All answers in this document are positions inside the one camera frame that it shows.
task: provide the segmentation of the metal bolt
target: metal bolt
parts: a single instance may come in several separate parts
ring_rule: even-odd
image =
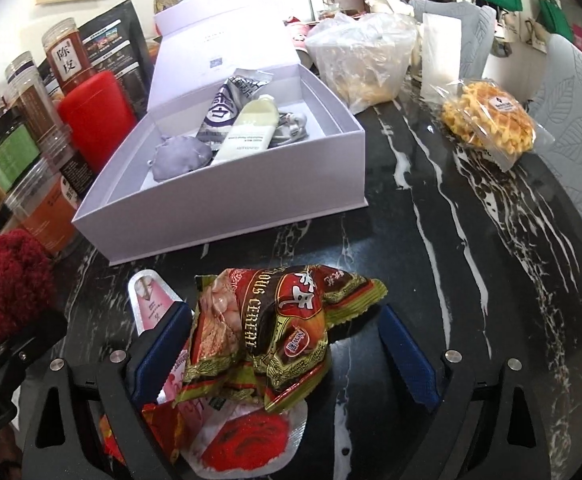
[[[444,354],[444,357],[450,363],[459,363],[462,360],[462,354],[460,354],[457,350],[447,350]]]
[[[514,357],[511,357],[506,364],[508,364],[508,367],[511,368],[511,370],[514,372],[519,372],[522,369],[522,363],[519,361],[519,359]]]
[[[109,359],[111,359],[112,363],[121,363],[126,359],[126,352],[124,350],[116,350]]]
[[[62,368],[64,368],[64,359],[53,359],[53,361],[51,361],[50,368],[54,372],[58,372],[59,370],[62,370]]]

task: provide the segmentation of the chair backrest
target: chair backrest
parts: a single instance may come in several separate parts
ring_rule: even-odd
[[[495,9],[488,6],[480,8],[469,2],[440,4],[430,0],[411,0],[409,4],[413,6],[418,22],[423,21],[426,13],[462,21],[460,77],[481,78],[495,37]]]
[[[546,73],[529,106],[555,143],[541,155],[582,216],[582,52],[553,34]]]

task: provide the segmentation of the green label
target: green label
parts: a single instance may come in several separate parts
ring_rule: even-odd
[[[37,149],[24,125],[2,142],[0,145],[0,187],[4,192],[11,189],[39,154],[40,150]]]

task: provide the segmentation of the black marble table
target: black marble table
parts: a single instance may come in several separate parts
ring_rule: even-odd
[[[190,302],[194,275],[226,267],[354,270],[383,280],[386,301],[440,355],[455,349],[493,379],[518,358],[532,376],[553,477],[569,478],[582,463],[577,209],[538,157],[525,155],[503,174],[482,153],[459,147],[410,94],[358,120],[366,130],[368,208],[117,267],[84,242],[56,268],[69,332],[54,356],[77,365],[128,348],[135,327],[127,284],[141,269],[155,269]],[[405,399],[377,314],[373,307],[333,334],[332,370],[308,397],[302,443],[272,478],[383,479],[408,460],[427,415]],[[338,442],[350,437],[349,453],[336,446],[336,432]]]

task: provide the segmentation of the red plush object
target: red plush object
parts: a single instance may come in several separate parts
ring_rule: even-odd
[[[55,306],[51,261],[28,232],[0,235],[0,344]]]

